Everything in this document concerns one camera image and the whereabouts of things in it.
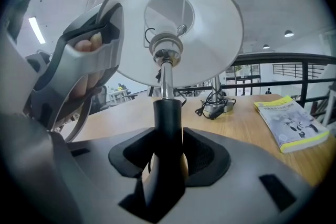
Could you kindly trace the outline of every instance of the black railing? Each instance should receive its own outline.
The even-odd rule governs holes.
[[[322,74],[325,65],[308,64],[308,79],[315,79]],[[302,64],[300,63],[276,63],[273,64],[273,74],[302,78]]]
[[[256,83],[246,83],[246,84],[231,84],[222,85],[222,89],[236,89],[236,88],[249,88],[249,87],[267,87],[267,86],[282,86],[282,85],[293,85],[301,84],[301,98],[297,100],[302,107],[305,106],[307,102],[319,101],[327,99],[328,96],[321,96],[315,98],[307,99],[307,89],[309,83],[320,83],[320,82],[334,82],[336,78],[328,79],[309,79],[309,66],[312,65],[336,65],[336,57],[315,55],[315,54],[287,54],[287,53],[267,53],[267,54],[247,54],[239,55],[232,66],[240,65],[251,65],[256,63],[293,63],[297,62],[301,65],[301,80],[289,80],[289,81],[273,81],[273,82],[256,82]],[[179,88],[180,92],[183,91],[203,91],[211,90],[211,86],[206,87],[189,87],[189,88]]]

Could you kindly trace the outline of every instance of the fluorescent light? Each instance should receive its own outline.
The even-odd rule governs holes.
[[[30,25],[41,44],[44,44],[46,41],[44,40],[40,28],[38,27],[37,21],[35,17],[29,18]]]
[[[285,37],[292,37],[292,36],[294,36],[294,33],[291,30],[285,31]]]

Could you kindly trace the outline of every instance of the wooden table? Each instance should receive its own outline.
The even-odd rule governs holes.
[[[182,125],[231,137],[260,146],[301,174],[312,186],[320,183],[336,151],[336,139],[315,147],[292,153],[281,153],[266,123],[253,106],[254,102],[273,101],[277,94],[235,97],[234,109],[212,121],[199,117],[195,110],[201,106],[200,97],[188,97],[182,108]],[[76,141],[89,140],[154,126],[153,101],[157,98],[138,97],[130,102],[89,116]],[[67,135],[75,122],[67,124],[62,135]]]

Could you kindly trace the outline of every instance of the black slot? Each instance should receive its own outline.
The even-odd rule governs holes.
[[[85,153],[89,153],[90,151],[86,148],[86,147],[83,147],[83,148],[79,148],[77,150],[73,150],[71,151],[71,154],[73,157],[77,157],[79,155],[82,155],[82,154],[85,154]]]
[[[275,175],[263,175],[259,179],[281,212],[296,201],[294,195]]]

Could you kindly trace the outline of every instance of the book cover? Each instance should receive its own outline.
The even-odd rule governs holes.
[[[272,102],[256,102],[255,107],[281,152],[314,146],[328,137],[329,130],[289,96]]]

